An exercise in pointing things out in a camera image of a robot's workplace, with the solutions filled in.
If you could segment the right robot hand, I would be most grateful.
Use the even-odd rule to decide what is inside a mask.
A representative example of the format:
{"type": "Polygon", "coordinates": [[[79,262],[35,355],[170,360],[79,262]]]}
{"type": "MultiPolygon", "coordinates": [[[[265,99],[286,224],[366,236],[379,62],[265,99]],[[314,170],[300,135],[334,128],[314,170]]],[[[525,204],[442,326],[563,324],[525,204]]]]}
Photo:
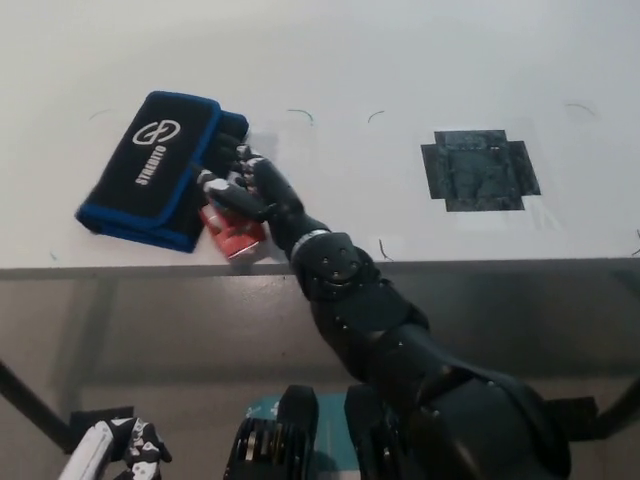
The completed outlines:
{"type": "Polygon", "coordinates": [[[268,157],[228,135],[219,136],[217,143],[226,176],[195,163],[190,167],[206,200],[202,220],[226,258],[234,259],[270,237],[292,259],[306,241],[330,232],[306,213],[296,191],[268,157]]]}

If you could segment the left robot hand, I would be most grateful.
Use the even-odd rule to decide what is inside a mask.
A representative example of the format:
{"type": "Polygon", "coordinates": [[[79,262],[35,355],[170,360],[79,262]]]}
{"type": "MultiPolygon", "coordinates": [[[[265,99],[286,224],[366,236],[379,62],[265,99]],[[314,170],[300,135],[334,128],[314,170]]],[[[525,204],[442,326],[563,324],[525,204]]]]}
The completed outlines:
{"type": "Polygon", "coordinates": [[[138,417],[101,420],[85,432],[58,479],[102,479],[112,462],[125,465],[116,479],[161,479],[161,464],[171,461],[154,424],[138,417]]]}

